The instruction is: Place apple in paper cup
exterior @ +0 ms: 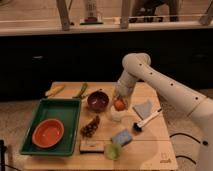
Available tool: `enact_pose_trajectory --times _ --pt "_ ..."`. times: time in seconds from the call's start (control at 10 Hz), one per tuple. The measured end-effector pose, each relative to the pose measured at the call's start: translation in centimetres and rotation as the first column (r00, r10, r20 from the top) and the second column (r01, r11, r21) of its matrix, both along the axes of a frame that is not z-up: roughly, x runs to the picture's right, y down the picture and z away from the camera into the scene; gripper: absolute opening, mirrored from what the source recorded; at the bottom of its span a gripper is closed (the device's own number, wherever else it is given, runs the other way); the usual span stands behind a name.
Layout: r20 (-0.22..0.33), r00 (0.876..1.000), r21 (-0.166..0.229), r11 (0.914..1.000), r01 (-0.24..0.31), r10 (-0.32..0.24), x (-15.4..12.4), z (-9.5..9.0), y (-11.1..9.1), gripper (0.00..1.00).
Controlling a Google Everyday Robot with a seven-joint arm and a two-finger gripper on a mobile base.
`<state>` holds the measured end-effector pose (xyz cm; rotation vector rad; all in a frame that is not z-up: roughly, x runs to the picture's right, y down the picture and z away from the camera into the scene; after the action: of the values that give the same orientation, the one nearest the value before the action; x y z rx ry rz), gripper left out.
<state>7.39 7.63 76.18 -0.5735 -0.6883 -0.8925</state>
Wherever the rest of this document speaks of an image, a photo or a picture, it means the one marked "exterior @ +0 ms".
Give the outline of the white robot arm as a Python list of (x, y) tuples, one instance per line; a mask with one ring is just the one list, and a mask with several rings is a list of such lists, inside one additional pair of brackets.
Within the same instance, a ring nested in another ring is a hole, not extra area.
[(130, 105), (130, 98), (138, 80), (155, 89), (174, 107), (185, 112), (203, 131), (196, 171), (213, 171), (213, 99), (154, 70), (146, 53), (130, 53), (122, 59), (123, 72), (118, 79), (114, 96)]

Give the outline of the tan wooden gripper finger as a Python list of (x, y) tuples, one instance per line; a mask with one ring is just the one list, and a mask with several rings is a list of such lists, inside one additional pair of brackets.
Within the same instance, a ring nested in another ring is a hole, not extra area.
[(125, 103), (125, 106), (126, 106), (126, 109), (125, 110), (128, 110), (129, 109), (129, 106), (130, 106), (130, 103), (131, 103), (131, 100), (129, 97), (123, 97), (123, 96), (117, 96), (113, 99), (113, 102), (116, 100), (116, 99), (121, 99), (124, 103)]

